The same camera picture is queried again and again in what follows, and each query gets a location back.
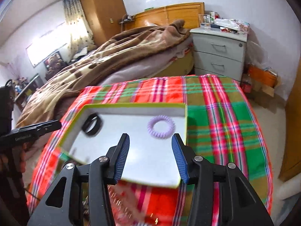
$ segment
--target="tile floor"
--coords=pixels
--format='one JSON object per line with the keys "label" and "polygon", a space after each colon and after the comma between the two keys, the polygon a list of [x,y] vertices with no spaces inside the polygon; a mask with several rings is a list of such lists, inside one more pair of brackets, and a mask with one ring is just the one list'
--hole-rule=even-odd
{"label": "tile floor", "polygon": [[272,112],[252,101],[250,101],[250,103],[261,126],[272,164],[274,190],[271,218],[275,222],[283,205],[283,201],[276,197],[276,193],[279,187],[283,184],[283,182],[278,179],[278,175],[280,173],[285,147],[285,109],[281,105],[274,103]]}

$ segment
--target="window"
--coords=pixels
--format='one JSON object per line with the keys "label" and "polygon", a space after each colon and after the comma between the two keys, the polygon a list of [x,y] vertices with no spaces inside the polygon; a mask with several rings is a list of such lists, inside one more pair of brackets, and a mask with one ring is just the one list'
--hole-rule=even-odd
{"label": "window", "polygon": [[26,49],[27,55],[33,67],[37,66],[51,53],[68,43],[70,37],[66,26],[67,25],[65,23],[59,25],[54,30],[49,31],[45,35],[35,40]]}

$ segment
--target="glass cup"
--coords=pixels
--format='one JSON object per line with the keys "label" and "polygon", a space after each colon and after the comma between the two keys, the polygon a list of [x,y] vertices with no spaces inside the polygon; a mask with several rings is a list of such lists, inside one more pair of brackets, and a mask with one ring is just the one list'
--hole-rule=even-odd
{"label": "glass cup", "polygon": [[211,20],[209,14],[199,14],[200,27],[202,29],[211,28]]}

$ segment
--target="purple spiral hair tie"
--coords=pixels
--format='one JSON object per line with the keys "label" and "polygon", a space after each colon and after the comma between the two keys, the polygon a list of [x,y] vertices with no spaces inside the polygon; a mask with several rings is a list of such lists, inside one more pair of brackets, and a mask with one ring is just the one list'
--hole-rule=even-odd
{"label": "purple spiral hair tie", "polygon": [[[165,121],[169,124],[169,129],[167,132],[159,133],[154,130],[154,125],[159,121]],[[166,115],[155,116],[147,124],[147,129],[149,134],[151,134],[152,136],[158,139],[167,139],[171,137],[175,132],[175,127],[176,125],[174,121]]]}

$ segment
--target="wooden door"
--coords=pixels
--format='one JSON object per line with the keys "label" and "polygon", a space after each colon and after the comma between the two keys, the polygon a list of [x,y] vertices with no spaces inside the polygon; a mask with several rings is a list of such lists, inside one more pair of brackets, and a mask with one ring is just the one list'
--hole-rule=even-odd
{"label": "wooden door", "polygon": [[301,173],[301,60],[286,107],[286,144],[279,178],[287,181]]}

